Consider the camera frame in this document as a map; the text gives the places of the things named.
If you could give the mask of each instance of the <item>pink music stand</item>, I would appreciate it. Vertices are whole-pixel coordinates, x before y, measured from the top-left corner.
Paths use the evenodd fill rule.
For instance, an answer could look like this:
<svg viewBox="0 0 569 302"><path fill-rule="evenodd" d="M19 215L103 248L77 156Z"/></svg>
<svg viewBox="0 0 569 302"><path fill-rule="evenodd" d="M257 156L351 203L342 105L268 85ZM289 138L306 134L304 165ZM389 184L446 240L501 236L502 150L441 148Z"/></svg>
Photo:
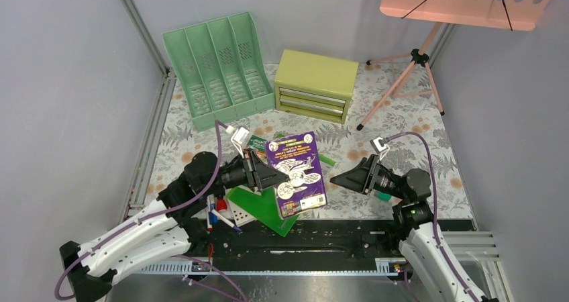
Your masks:
<svg viewBox="0 0 569 302"><path fill-rule="evenodd" d="M383 95L380 101L374 106L370 113L358 125L357 130L364 128L373 114L381 107L389 95L393 97L406 97L433 93L437 101L437 106L441 115L444 110L439 99L439 94L433 80L433 74L428 63L428 55L425 54L427 48L435 38L443 23L456 23L461 25L482 26L492 28L503 28L512 30L533 30L535 23L543 13L545 7L551 0L504 0L507 6L507 14L502 0L381 0L380 10L385 15L393 17L404 17L411 19L435 21L427 39L418 50L411 53L413 59L401 75L395 80L390 89ZM378 62L392 62L393 60L408 57L409 53L390 56L386 58L368 60L367 65ZM424 66L432 91L420 93L399 94L401 89L407 84L413 69L417 65Z"/></svg>

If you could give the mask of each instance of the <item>table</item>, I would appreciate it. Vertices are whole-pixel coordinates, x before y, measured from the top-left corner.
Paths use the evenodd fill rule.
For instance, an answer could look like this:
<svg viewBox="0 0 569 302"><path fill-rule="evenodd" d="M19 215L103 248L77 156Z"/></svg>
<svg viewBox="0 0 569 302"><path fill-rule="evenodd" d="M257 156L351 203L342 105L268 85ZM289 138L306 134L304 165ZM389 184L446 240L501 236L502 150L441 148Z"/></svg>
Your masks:
<svg viewBox="0 0 569 302"><path fill-rule="evenodd" d="M439 193L439 218L472 219L463 182L460 178L450 140L433 95L420 95L388 99L362 131L356 131L359 122L366 116L374 102L377 102L403 71L406 64L366 66L361 64L354 88L354 96L348 118L344 125L320 119L313 119L285 113L275 109L232 122L242 125L252 134L265 139L278 134L298 134L314 131L318 151L337 163L330 172L333 175L345 172L359 161L374 153L369 141L377 136L390 136L401 131L420 133L429 143L435 167L435 179ZM266 64L265 72L271 84L278 68L277 64ZM418 68L410 77L408 92L430 90L424 68ZM150 177L145 203L156 198L166 185L183 171L184 165L200 151L217 153L214 129L196 132L190 119L189 108L182 88L178 83L174 89L168 109L166 123L160 139L156 161ZM223 161L231 160L236 151L227 135L222 137ZM392 149L383 164L402 174L419 167L428 170L425 150L415 137L406 136L391 143ZM343 189L325 183L329 205L306 211L305 219L391 219L391 206L374 197Z"/></svg>

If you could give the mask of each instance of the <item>gray wall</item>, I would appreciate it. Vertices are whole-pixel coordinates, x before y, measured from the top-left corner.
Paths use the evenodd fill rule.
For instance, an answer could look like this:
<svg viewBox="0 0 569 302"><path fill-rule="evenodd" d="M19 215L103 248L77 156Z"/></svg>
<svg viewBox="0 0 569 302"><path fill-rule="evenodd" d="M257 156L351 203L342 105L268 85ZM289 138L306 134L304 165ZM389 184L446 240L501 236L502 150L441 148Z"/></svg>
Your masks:
<svg viewBox="0 0 569 302"><path fill-rule="evenodd" d="M569 0L532 32L460 26L433 71L481 228L518 301L566 301Z"/></svg>
<svg viewBox="0 0 569 302"><path fill-rule="evenodd" d="M118 222L161 74L120 0L0 10L0 300L55 301L59 246Z"/></svg>
<svg viewBox="0 0 569 302"><path fill-rule="evenodd" d="M251 11L265 63L284 48L364 62L420 47L428 21L387 17L381 0L134 0L164 59L162 33Z"/></svg>

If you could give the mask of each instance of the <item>red object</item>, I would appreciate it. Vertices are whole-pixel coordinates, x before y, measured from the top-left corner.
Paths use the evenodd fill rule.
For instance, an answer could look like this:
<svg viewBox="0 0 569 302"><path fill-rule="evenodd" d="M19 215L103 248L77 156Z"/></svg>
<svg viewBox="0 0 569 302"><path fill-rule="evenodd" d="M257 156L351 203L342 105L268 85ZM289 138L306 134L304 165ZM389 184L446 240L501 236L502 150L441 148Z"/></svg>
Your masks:
<svg viewBox="0 0 569 302"><path fill-rule="evenodd" d="M219 211L220 213L224 210L227 210L227 203L223 199L218 199L217 204L215 205L215 210Z"/></svg>

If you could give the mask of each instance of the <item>green folder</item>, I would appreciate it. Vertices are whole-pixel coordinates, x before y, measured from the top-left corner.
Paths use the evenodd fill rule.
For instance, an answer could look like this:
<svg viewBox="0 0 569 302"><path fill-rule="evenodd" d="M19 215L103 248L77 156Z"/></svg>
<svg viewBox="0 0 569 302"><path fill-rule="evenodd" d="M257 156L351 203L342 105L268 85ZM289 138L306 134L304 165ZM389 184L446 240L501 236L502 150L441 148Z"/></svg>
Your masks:
<svg viewBox="0 0 569 302"><path fill-rule="evenodd" d="M299 218L299 215L284 220L280 218L273 187L265 189L261 196L236 187L227 193L227 198L282 237L289 233Z"/></svg>

